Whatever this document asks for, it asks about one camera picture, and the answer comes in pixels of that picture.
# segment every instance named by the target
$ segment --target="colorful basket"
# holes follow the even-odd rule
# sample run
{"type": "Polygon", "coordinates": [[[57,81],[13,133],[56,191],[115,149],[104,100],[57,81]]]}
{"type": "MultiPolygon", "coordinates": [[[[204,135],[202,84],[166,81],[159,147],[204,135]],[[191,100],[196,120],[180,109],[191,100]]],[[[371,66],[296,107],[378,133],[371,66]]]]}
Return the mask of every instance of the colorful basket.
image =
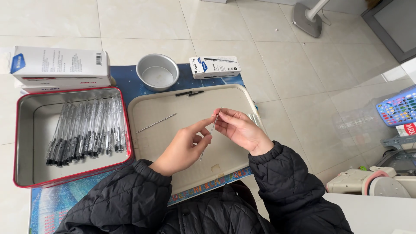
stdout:
{"type": "Polygon", "coordinates": [[[389,127],[416,122],[416,85],[377,104],[376,108],[384,123],[389,127]]]}

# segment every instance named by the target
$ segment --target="hand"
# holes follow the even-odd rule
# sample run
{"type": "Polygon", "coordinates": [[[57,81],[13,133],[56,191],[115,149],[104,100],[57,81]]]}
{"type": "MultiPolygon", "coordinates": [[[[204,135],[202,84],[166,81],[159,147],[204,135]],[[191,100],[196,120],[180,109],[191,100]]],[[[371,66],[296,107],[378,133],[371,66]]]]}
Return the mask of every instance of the hand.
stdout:
{"type": "Polygon", "coordinates": [[[165,152],[149,167],[154,171],[171,176],[190,167],[211,144],[212,135],[205,128],[215,117],[203,119],[189,127],[179,129],[165,152]]]}
{"type": "Polygon", "coordinates": [[[252,156],[265,154],[274,147],[263,130],[244,113],[227,108],[220,112],[220,108],[217,108],[212,116],[215,117],[218,113],[220,116],[215,123],[215,130],[250,151],[252,156]]]}

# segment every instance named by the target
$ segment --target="jacket cuff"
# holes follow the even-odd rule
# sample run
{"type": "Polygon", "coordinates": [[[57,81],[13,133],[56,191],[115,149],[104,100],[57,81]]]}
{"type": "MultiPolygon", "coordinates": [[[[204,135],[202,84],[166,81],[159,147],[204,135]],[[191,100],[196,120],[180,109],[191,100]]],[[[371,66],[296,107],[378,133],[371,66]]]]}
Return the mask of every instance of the jacket cuff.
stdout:
{"type": "Polygon", "coordinates": [[[158,186],[169,186],[172,181],[172,176],[167,177],[163,176],[160,173],[157,173],[153,169],[151,169],[149,166],[152,164],[152,161],[146,160],[146,159],[140,159],[136,162],[134,165],[134,171],[137,174],[143,175],[147,178],[148,181],[158,185],[158,186]]]}
{"type": "Polygon", "coordinates": [[[279,156],[283,152],[283,146],[277,142],[273,141],[273,144],[275,146],[269,150],[269,152],[258,155],[258,156],[252,156],[251,154],[248,154],[248,161],[250,163],[254,163],[256,165],[266,163],[272,159],[275,159],[277,156],[279,156]]]}

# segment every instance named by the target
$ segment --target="jacket sleeve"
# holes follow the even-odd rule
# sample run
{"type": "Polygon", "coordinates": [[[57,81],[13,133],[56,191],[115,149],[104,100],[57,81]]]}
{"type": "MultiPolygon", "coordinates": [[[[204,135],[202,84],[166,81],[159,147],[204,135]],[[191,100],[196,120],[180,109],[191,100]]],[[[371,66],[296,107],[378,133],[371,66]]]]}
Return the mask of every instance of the jacket sleeve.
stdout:
{"type": "Polygon", "coordinates": [[[303,159],[274,141],[274,148],[249,164],[271,224],[280,233],[352,233],[342,209],[322,196],[322,182],[308,173],[303,159]]]}
{"type": "Polygon", "coordinates": [[[167,211],[172,177],[141,159],[111,173],[68,211],[55,233],[153,233],[167,211]]]}

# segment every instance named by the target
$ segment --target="black quilted jacket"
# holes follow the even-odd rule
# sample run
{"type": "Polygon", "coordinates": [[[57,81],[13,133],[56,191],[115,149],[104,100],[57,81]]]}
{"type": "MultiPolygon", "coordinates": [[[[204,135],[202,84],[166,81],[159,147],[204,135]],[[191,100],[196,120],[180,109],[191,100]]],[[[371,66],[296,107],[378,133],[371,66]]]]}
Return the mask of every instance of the black quilted jacket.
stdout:
{"type": "Polygon", "coordinates": [[[82,198],[55,233],[256,234],[352,233],[341,208],[322,198],[322,182],[308,174],[291,148],[248,156],[270,223],[225,185],[167,207],[172,178],[147,160],[115,171],[82,198]]]}

